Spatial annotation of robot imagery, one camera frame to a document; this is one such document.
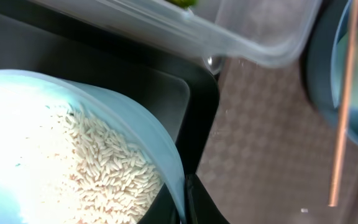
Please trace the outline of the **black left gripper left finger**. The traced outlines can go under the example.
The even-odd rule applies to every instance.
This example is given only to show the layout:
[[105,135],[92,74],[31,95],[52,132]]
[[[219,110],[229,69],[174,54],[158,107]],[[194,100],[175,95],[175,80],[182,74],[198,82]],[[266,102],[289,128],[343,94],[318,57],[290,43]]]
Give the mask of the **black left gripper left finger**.
[[179,224],[176,206],[165,184],[138,224]]

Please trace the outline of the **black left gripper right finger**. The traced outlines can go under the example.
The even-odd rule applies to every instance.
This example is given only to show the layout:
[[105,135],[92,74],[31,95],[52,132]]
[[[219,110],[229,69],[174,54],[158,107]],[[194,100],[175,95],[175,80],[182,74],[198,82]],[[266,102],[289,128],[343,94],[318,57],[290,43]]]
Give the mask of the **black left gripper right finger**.
[[196,174],[185,177],[185,205],[189,224],[229,224]]

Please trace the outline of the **rice grains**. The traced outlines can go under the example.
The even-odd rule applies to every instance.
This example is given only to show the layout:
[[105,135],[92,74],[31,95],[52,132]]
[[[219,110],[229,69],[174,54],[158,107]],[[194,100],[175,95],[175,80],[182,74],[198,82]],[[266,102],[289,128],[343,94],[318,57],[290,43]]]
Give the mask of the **rice grains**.
[[0,93],[0,223],[137,223],[162,187],[82,102]]

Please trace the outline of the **light blue bowl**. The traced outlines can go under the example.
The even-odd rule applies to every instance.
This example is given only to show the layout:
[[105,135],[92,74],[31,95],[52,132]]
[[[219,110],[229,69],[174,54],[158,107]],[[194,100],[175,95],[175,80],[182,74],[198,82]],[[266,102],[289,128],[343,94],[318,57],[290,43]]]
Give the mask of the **light blue bowl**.
[[175,143],[115,91],[0,70],[0,223],[139,223],[168,190],[185,221]]

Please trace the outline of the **wooden chopstick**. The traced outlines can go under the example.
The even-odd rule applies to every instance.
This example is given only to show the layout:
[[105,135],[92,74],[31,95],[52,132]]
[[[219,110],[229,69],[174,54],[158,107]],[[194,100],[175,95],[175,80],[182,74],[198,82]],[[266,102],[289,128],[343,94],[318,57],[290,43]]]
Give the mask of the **wooden chopstick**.
[[341,106],[339,108],[336,141],[334,148],[329,207],[337,207],[341,188],[342,168],[346,153],[346,134],[351,101],[352,76],[354,71],[354,53],[357,47],[358,0],[353,0],[349,10],[348,41],[344,63]]

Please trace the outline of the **pandan snack wrapper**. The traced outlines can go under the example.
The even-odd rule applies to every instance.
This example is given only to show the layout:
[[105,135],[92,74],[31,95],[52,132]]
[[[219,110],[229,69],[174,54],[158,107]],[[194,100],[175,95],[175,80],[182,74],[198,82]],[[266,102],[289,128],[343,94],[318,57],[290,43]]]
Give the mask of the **pandan snack wrapper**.
[[197,4],[198,0],[166,0],[167,2],[178,6],[182,9],[187,9]]

